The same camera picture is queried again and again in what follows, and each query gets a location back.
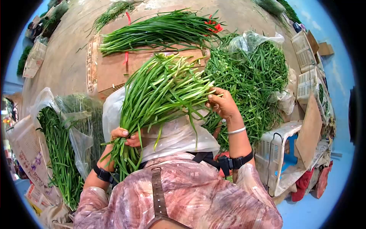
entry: silver bangle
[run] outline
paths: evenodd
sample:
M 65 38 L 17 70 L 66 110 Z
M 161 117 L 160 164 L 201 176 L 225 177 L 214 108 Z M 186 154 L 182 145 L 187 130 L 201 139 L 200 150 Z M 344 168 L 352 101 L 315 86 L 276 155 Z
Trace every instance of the silver bangle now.
M 241 128 L 239 130 L 228 131 L 228 134 L 237 134 L 237 133 L 244 131 L 245 129 L 246 129 L 246 127 L 244 126 L 244 128 Z

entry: red string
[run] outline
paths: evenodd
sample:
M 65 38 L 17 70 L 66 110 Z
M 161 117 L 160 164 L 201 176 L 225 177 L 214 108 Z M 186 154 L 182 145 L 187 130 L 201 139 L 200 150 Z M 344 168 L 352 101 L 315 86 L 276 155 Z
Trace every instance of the red string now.
M 131 25 L 131 18 L 128 12 L 126 12 L 127 18 L 128 18 L 128 25 Z M 128 51 L 124 53 L 124 62 L 123 64 L 126 64 L 128 62 Z

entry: forearm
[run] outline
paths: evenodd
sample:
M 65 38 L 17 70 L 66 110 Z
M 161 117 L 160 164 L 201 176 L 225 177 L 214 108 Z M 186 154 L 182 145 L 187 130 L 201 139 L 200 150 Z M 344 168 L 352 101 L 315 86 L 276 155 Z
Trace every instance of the forearm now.
M 228 131 L 235 131 L 244 128 L 243 118 L 238 112 L 237 115 L 231 119 L 226 120 Z M 251 145 L 247 136 L 247 132 L 244 130 L 240 133 L 229 134 L 229 153 L 231 158 L 238 158 L 246 156 L 251 152 Z
M 102 159 L 105 155 L 107 155 L 112 150 L 112 148 L 113 148 L 113 145 L 107 145 L 107 147 L 105 148 L 105 150 L 104 150 L 102 156 L 100 157 L 100 159 Z M 111 158 L 111 156 L 108 156 L 102 162 L 99 159 L 99 161 L 97 162 L 97 166 L 99 168 L 102 168 L 102 169 L 106 170 L 106 171 L 114 172 L 114 168 L 113 168 L 114 162 L 113 161 L 111 161 L 109 163 L 109 165 L 107 166 L 110 158 Z M 101 179 L 99 179 L 97 174 L 95 173 L 95 171 L 92 170 L 89 173 L 86 180 L 85 180 L 83 189 L 86 189 L 88 187 L 99 187 L 99 188 L 102 188 L 105 191 L 107 191 L 107 189 L 109 187 L 109 184 L 110 184 L 109 182 L 102 181 Z

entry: bunch of green onions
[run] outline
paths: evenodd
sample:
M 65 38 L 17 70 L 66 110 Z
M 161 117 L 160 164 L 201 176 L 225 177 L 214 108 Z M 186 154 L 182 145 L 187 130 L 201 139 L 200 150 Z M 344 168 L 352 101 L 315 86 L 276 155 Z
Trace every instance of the bunch of green onions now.
M 125 12 L 131 12 L 135 9 L 134 2 L 128 3 L 126 1 L 118 1 L 112 3 L 112 5 L 101 14 L 93 23 L 93 28 L 96 29 L 98 33 L 102 28 L 108 24 L 110 21 L 116 19 L 119 15 L 123 16 Z
M 151 49 L 162 47 L 172 48 L 174 44 L 180 44 L 186 48 L 176 49 L 197 49 L 206 47 L 205 41 L 210 36 L 219 36 L 215 33 L 218 18 L 206 18 L 197 16 L 196 11 L 184 11 L 186 9 L 172 12 L 159 13 L 158 16 L 122 27 L 109 34 L 102 34 L 100 51 L 103 55 L 115 52 L 150 50 L 138 49 L 140 46 L 149 46 Z
M 230 41 L 239 34 L 230 33 L 221 38 L 218 47 L 211 45 L 211 57 L 206 73 L 215 80 L 215 86 L 228 90 L 232 95 L 246 126 L 251 144 L 275 123 L 283 122 L 276 103 L 267 102 L 274 91 L 282 91 L 288 83 L 288 68 L 281 48 L 271 41 L 259 45 L 253 53 L 238 50 L 228 52 Z M 203 125 L 210 133 L 221 126 L 217 142 L 221 151 L 229 149 L 227 127 L 222 118 L 211 113 Z
M 197 110 L 205 108 L 207 95 L 214 92 L 208 92 L 214 83 L 210 81 L 210 76 L 202 77 L 203 71 L 196 72 L 197 68 L 192 69 L 197 60 L 189 63 L 186 61 L 189 57 L 178 56 L 179 54 L 156 54 L 125 85 L 126 97 L 122 106 L 120 127 L 130 134 L 138 132 L 142 145 L 140 129 L 147 128 L 149 132 L 152 125 L 159 125 L 154 150 L 166 122 L 188 115 L 196 132 L 192 113 L 205 120 Z M 105 143 L 113 143 L 114 147 L 102 158 L 104 160 L 111 155 L 110 161 L 113 160 L 119 170 L 119 181 L 138 170 L 142 160 L 142 149 L 139 154 L 137 148 L 126 146 L 125 140 L 126 138 L 121 137 Z
M 80 114 L 73 120 L 73 127 L 81 133 L 93 138 L 93 146 L 80 152 L 83 165 L 86 165 L 87 174 L 93 165 L 98 162 L 105 146 L 102 125 L 103 103 L 87 96 L 84 93 L 74 93 L 66 96 L 55 97 L 55 103 L 62 113 Z
M 60 116 L 51 108 L 43 108 L 37 117 L 44 133 L 51 159 L 53 177 L 50 185 L 59 188 L 64 203 L 72 210 L 78 208 L 83 179 L 75 166 L 75 152 L 69 138 L 69 128 L 61 122 Z

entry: concrete floor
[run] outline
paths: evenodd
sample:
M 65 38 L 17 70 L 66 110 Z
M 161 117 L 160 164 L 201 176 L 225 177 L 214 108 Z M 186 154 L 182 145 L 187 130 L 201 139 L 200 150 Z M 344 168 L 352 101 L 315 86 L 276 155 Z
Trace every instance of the concrete floor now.
M 25 79 L 23 105 L 20 119 L 29 114 L 39 92 L 50 87 L 54 95 L 86 92 L 86 47 L 94 20 L 109 7 L 110 0 L 71 0 L 69 10 L 49 40 L 45 60 L 33 79 Z M 149 0 L 140 3 L 136 11 L 182 5 L 180 0 Z M 274 36 L 275 32 L 285 38 L 283 50 L 290 68 L 300 74 L 295 51 L 290 38 L 296 34 L 292 27 L 286 31 L 280 23 L 250 0 L 202 0 L 185 1 L 186 7 L 201 9 L 201 15 L 213 14 L 225 21 L 224 28 L 238 33 L 255 29 L 257 33 Z

